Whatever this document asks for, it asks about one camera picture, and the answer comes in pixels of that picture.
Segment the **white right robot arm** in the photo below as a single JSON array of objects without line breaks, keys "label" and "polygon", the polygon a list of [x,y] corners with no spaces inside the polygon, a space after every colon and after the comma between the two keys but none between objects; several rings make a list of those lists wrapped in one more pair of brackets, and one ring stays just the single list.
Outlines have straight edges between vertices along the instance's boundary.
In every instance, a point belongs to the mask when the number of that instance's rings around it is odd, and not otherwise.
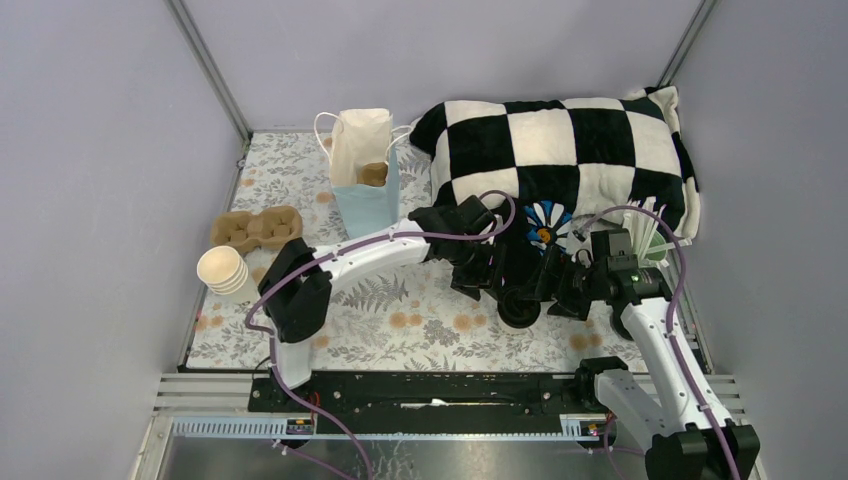
[{"label": "white right robot arm", "polygon": [[656,394],[650,396],[616,357],[583,361],[573,386],[583,410],[609,411],[644,453],[650,479],[747,479],[760,441],[737,424],[689,349],[676,298],[662,273],[640,266],[625,229],[591,235],[591,263],[545,249],[534,294],[549,314],[584,318],[594,302],[613,309],[618,332],[635,342]]}]

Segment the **black plastic cup lid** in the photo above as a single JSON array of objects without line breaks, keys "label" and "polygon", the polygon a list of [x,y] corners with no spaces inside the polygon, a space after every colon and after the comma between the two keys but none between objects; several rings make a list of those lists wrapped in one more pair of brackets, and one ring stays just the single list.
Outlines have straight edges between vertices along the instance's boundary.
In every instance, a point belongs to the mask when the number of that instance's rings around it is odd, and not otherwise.
[{"label": "black plastic cup lid", "polygon": [[526,329],[538,320],[541,304],[538,301],[523,298],[519,287],[509,287],[500,293],[497,311],[506,326],[513,329]]}]

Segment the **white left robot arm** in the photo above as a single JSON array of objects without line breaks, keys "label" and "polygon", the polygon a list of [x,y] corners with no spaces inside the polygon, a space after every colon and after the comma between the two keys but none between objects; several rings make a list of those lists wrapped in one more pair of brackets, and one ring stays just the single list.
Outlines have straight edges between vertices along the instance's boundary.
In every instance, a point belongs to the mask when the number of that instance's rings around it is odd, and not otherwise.
[{"label": "white left robot arm", "polygon": [[457,206],[431,206],[379,231],[346,242],[311,247],[302,239],[285,246],[261,280],[260,297],[245,325],[258,311],[271,320],[270,368],[275,378],[272,398],[288,411],[309,401],[312,375],[311,341],[323,327],[331,297],[338,291],[384,270],[446,261],[451,287],[472,299],[496,293],[503,285],[506,233],[521,210],[507,193],[494,210],[484,196],[470,196]]}]

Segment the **light blue paper bag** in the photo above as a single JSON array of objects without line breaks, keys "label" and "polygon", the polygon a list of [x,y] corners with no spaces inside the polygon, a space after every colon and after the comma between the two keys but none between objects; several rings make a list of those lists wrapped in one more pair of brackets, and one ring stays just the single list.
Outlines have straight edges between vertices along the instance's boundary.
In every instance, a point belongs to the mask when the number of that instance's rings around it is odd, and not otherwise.
[{"label": "light blue paper bag", "polygon": [[376,233],[399,220],[400,174],[397,148],[411,132],[396,126],[385,108],[320,112],[333,120],[330,143],[319,147],[329,162],[329,181],[351,239]]}]

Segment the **brown cardboard cup carrier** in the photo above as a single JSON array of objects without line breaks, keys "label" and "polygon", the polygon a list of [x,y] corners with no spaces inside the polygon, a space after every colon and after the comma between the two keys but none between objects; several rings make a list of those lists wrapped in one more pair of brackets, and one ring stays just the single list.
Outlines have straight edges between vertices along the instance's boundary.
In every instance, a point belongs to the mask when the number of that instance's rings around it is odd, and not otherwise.
[{"label": "brown cardboard cup carrier", "polygon": [[357,183],[369,187],[382,188],[387,183],[389,165],[386,162],[374,162],[362,166],[357,173]]}]

